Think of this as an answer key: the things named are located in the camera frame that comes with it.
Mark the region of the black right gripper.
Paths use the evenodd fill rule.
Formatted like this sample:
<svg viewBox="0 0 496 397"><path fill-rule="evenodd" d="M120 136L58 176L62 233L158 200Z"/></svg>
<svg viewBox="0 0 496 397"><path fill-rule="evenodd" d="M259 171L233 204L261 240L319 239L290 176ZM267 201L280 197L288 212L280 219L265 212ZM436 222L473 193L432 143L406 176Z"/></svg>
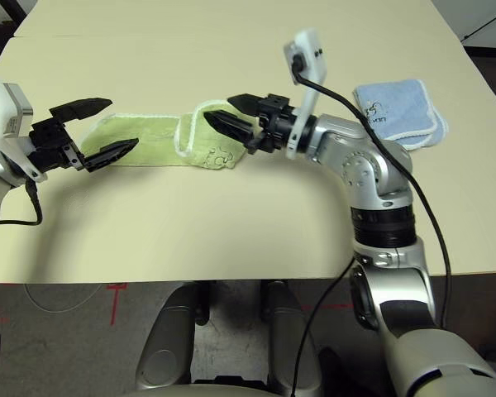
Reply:
<svg viewBox="0 0 496 397"><path fill-rule="evenodd" d="M272 153L287 144L296 120L288 98L243 93L229 97L227 102L241 113L256 117L261 131L255 136L253 125L233 113L224 110L204 112L205 120L215 131L242 143L250 154L257 151Z"/></svg>

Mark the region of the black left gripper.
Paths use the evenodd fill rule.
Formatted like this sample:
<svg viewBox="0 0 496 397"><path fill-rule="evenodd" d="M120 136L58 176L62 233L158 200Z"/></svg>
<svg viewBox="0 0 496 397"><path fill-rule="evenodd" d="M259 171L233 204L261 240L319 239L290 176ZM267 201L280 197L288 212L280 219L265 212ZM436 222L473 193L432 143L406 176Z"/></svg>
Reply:
<svg viewBox="0 0 496 397"><path fill-rule="evenodd" d="M115 141L84 158L65 130L64 123L94 116L111 104L107 98L84 98L51 108L51 118L31 126L29 138L35 150L28 155L30 162L40 172L69 167L94 172L127 155L138 144L137 138Z"/></svg>

